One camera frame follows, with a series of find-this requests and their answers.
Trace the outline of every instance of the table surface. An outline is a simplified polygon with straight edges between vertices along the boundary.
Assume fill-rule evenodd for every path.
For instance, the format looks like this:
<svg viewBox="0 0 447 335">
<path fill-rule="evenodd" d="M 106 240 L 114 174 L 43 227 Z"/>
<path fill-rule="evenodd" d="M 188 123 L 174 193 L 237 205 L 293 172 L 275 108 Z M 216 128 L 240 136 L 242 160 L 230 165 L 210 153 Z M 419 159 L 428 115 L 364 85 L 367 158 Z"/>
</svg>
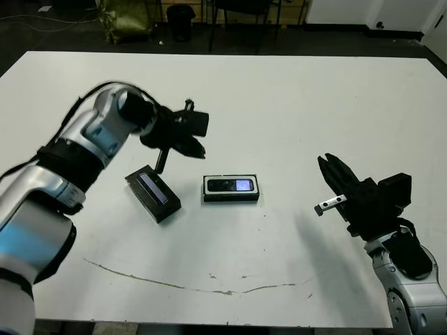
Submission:
<svg viewBox="0 0 447 335">
<path fill-rule="evenodd" d="M 38 318 L 391 327 L 363 242 L 336 211 L 314 213 L 333 196 L 325 152 L 361 179 L 413 176 L 403 217 L 447 288 L 447 82 L 427 60 L 28 52 L 0 79 L 1 170 L 106 80 L 172 109 L 194 99 L 210 113 L 207 158 L 171 152 L 162 177 L 182 208 L 156 224 L 124 177 L 158 151 L 129 138 L 72 218 L 78 238 L 59 272 L 34 287 Z M 252 173 L 257 204 L 201 202 L 203 175 Z"/>
</svg>

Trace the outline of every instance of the black box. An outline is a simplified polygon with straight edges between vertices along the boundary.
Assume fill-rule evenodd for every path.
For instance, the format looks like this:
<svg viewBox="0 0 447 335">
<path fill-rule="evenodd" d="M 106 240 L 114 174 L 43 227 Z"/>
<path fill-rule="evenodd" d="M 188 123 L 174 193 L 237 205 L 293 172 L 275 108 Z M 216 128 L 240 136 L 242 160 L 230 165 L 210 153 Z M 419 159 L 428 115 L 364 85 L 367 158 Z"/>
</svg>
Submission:
<svg viewBox="0 0 447 335">
<path fill-rule="evenodd" d="M 180 199 L 148 165 L 127 176 L 126 181 L 157 223 L 182 207 Z"/>
</svg>

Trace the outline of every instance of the cable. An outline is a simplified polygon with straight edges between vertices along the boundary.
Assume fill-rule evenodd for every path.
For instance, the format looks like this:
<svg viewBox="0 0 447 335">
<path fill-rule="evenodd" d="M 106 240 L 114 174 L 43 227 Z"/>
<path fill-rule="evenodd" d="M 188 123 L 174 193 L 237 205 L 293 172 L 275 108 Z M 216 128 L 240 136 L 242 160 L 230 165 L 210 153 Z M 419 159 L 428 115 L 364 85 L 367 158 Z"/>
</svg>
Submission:
<svg viewBox="0 0 447 335">
<path fill-rule="evenodd" d="M 97 21 L 97 20 L 98 20 L 98 19 L 90 20 L 90 21 L 76 22 L 76 23 L 72 23 L 72 24 L 68 25 L 67 27 L 60 28 L 60 29 L 39 29 L 39 28 L 36 28 L 36 27 L 31 26 L 30 24 L 27 24 L 27 23 L 24 23 L 24 22 L 14 22 L 14 21 L 12 21 L 12 22 L 0 22 L 0 24 L 1 24 L 1 23 L 21 24 L 22 26 L 27 26 L 28 28 L 33 29 L 34 31 L 38 31 L 39 33 L 58 33 L 58 32 L 60 32 L 60 31 L 64 31 L 64 30 L 70 29 L 71 27 L 74 27 L 74 26 L 77 25 L 78 23 L 95 22 L 95 21 Z"/>
<path fill-rule="evenodd" d="M 87 22 L 91 22 L 91 21 L 65 21 L 65 20 L 53 19 L 52 17 L 43 17 L 43 16 L 38 16 L 38 15 L 25 15 L 25 14 L 12 15 L 12 16 L 3 16 L 3 17 L 0 17 L 0 21 L 9 20 L 9 19 L 15 19 L 16 17 L 35 17 L 36 19 L 49 20 L 49 21 L 62 22 L 62 23 L 87 23 Z"/>
</svg>

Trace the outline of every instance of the stain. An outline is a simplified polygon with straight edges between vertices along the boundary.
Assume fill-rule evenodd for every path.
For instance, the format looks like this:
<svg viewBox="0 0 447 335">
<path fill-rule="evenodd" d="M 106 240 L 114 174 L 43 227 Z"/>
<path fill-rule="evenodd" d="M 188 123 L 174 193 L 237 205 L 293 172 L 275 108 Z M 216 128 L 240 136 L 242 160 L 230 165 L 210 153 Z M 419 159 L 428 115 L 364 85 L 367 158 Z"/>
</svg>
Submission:
<svg viewBox="0 0 447 335">
<path fill-rule="evenodd" d="M 252 288 L 250 290 L 247 291 L 231 291 L 231 290 L 227 290 L 227 291 L 208 291 L 208 290 L 200 290 L 198 288 L 186 288 L 184 286 L 179 286 L 179 285 L 174 285 L 174 284 L 170 284 L 170 283 L 164 283 L 163 281 L 154 281 L 152 279 L 148 279 L 148 278 L 141 278 L 141 277 L 137 277 L 134 276 L 133 274 L 124 274 L 122 272 L 119 271 L 115 271 L 112 269 L 109 269 L 108 267 L 105 267 L 101 264 L 92 262 L 91 260 L 88 260 L 86 258 L 83 258 L 85 262 L 94 265 L 95 267 L 99 267 L 102 270 L 108 271 L 112 274 L 116 274 L 118 276 L 123 276 L 123 277 L 127 277 L 130 279 L 135 279 L 137 281 L 146 281 L 148 283 L 153 283 L 153 284 L 158 284 L 158 285 L 163 285 L 163 286 L 168 286 L 169 288 L 178 288 L 180 290 L 189 290 L 189 291 L 196 291 L 196 292 L 204 292 L 204 293 L 215 293 L 218 295 L 234 295 L 234 294 L 247 294 L 247 293 L 252 293 L 255 291 L 259 291 L 259 290 L 266 290 L 266 289 L 270 289 L 270 288 L 281 288 L 284 286 L 296 286 L 296 284 L 280 284 L 280 285 L 265 285 L 265 286 L 259 286 L 257 288 Z"/>
<path fill-rule="evenodd" d="M 307 283 L 308 281 L 311 281 L 312 279 L 314 279 L 314 277 L 308 278 L 305 281 L 301 282 L 301 285 L 304 285 L 305 283 Z"/>
</svg>

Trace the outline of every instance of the wall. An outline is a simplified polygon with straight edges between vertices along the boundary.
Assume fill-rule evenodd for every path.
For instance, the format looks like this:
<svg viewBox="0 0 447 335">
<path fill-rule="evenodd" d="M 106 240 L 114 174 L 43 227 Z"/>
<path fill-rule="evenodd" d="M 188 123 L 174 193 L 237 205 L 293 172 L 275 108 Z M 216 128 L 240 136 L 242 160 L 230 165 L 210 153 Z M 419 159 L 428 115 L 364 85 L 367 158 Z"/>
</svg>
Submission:
<svg viewBox="0 0 447 335">
<path fill-rule="evenodd" d="M 313 0 L 307 23 L 365 24 L 372 0 Z"/>
<path fill-rule="evenodd" d="M 366 24 L 376 29 L 422 31 L 441 0 L 313 0 L 307 23 Z"/>
<path fill-rule="evenodd" d="M 382 22 L 385 30 L 422 31 L 438 0 L 387 0 L 369 26 Z"/>
</svg>

